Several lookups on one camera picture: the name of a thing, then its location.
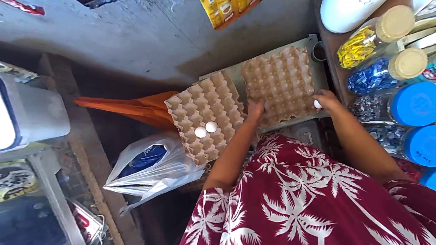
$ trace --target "floral print shirt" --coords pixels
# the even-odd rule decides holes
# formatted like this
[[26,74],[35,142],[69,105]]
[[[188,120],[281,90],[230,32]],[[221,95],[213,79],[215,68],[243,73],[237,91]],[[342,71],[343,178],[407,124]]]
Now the floral print shirt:
[[200,195],[180,244],[436,245],[435,221],[435,191],[406,180],[381,186],[275,133],[231,193]]

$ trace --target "orange cloth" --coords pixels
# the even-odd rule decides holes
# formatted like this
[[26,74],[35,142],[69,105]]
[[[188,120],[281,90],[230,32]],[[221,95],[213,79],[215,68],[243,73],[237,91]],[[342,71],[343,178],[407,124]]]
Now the orange cloth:
[[169,91],[131,100],[79,97],[74,100],[74,103],[83,107],[116,112],[160,129],[177,131],[164,103],[177,93],[179,92]]

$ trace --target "gray wall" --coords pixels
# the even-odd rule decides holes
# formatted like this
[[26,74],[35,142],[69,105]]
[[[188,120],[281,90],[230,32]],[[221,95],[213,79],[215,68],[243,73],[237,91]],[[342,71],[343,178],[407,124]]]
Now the gray wall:
[[162,85],[187,86],[317,31],[310,0],[263,0],[221,31],[212,28],[200,0],[121,0],[94,10],[77,0],[28,2],[46,15],[0,3],[1,42]]

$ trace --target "egg tray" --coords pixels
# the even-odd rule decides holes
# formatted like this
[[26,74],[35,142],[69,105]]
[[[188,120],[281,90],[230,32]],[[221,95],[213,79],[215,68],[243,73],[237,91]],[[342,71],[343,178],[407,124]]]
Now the egg tray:
[[247,98],[265,99],[260,127],[316,113],[307,49],[290,46],[279,55],[255,57],[241,64]]
[[[222,155],[224,148],[244,121],[244,105],[233,82],[221,72],[198,82],[165,101],[168,113],[179,130],[186,154],[196,165],[203,165]],[[195,129],[215,121],[217,131],[198,138]]]

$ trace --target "white egg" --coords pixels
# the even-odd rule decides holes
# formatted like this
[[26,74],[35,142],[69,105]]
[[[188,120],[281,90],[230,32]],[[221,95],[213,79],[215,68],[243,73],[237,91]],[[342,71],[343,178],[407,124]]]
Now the white egg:
[[323,106],[315,99],[315,101],[313,102],[313,105],[317,108],[317,109],[321,109]]
[[198,138],[204,138],[206,136],[206,133],[206,129],[202,126],[195,129],[195,136],[197,136]]
[[218,124],[216,122],[210,121],[210,122],[206,123],[206,130],[209,133],[214,133],[217,131],[217,129],[218,129]]

